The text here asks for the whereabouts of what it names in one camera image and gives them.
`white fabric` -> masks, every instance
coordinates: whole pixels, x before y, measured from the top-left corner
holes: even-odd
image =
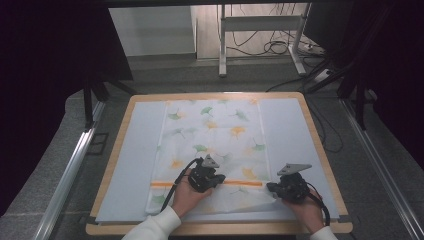
[[[122,240],[167,240],[169,234],[181,225],[181,219],[170,206],[156,216],[134,227]],[[337,240],[330,227],[324,227],[311,235],[311,240]]]

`gray floor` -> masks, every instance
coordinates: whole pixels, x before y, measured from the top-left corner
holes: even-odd
[[[217,61],[195,61],[192,56],[129,58],[135,81],[125,82],[142,93],[258,91],[297,78],[287,57],[260,60],[230,60],[227,78],[218,77]],[[283,85],[275,91],[296,91],[301,82]],[[116,138],[130,96],[107,85],[110,99],[97,133],[108,133],[104,152],[87,155],[51,234],[51,239],[121,239],[122,236],[89,236],[86,219],[100,185],[103,171]],[[352,234],[339,239],[411,239],[389,199],[347,115],[336,97],[337,83],[307,95],[318,132],[325,137],[328,159],[354,223]],[[0,218],[0,239],[31,239],[84,128],[82,93],[71,96],[66,115],[37,169]],[[420,220],[424,217],[422,169],[393,137],[373,112],[365,108],[367,133],[390,173]],[[93,146],[89,152],[96,153]],[[307,235],[297,239],[308,239]]]

